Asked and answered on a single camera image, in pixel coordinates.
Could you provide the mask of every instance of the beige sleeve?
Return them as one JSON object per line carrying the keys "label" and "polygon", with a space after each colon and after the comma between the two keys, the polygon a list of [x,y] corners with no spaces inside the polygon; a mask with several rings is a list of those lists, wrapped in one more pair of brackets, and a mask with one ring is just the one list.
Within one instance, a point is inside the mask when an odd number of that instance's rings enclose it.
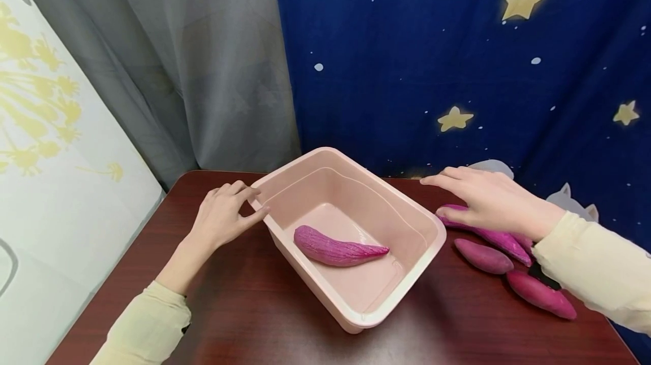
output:
{"label": "beige sleeve", "polygon": [[189,323],[185,297],[153,282],[124,309],[90,365],[160,364]]}
{"label": "beige sleeve", "polygon": [[589,309],[651,335],[651,257],[644,249],[567,212],[533,254],[544,274]]}

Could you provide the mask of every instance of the white cat silhouette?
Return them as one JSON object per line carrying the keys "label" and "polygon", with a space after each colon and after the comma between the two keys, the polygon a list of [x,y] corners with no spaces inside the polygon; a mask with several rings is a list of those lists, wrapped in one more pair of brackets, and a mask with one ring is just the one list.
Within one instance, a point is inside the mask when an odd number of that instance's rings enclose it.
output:
{"label": "white cat silhouette", "polygon": [[501,172],[506,174],[511,180],[513,180],[513,171],[509,168],[509,166],[506,165],[506,163],[500,161],[500,160],[495,160],[495,159],[488,159],[481,161],[479,163],[471,164],[468,166],[470,168],[476,168],[478,171],[485,171],[485,172]]}
{"label": "white cat silhouette", "polygon": [[561,207],[563,210],[574,212],[586,221],[594,223],[599,222],[599,212],[594,204],[583,208],[576,199],[571,198],[571,189],[569,182],[566,182],[558,193],[553,193],[547,198],[547,201]]}

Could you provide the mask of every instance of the blue curtain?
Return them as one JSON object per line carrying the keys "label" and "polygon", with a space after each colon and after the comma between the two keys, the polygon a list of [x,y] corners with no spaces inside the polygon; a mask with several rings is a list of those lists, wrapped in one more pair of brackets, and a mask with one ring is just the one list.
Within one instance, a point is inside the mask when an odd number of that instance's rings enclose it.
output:
{"label": "blue curtain", "polygon": [[[651,250],[651,0],[279,6],[304,151],[393,177],[499,159],[541,197],[569,182]],[[618,330],[651,363],[651,340]]]}

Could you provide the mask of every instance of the right hand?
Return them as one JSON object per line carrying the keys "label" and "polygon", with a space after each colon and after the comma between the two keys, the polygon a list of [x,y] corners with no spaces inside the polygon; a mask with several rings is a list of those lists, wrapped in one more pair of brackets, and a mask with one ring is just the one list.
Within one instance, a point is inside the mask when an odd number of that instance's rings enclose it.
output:
{"label": "right hand", "polygon": [[531,194],[504,173],[446,167],[420,182],[448,190],[468,205],[467,211],[441,207],[436,215],[470,227],[521,233],[536,242],[547,236],[565,214],[565,210]]}

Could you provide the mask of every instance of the white curtain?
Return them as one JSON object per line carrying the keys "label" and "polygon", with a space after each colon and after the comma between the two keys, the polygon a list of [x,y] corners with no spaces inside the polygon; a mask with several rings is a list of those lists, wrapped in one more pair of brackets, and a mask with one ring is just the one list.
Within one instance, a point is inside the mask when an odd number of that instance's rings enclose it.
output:
{"label": "white curtain", "polygon": [[31,0],[0,0],[0,363],[43,364],[162,189]]}

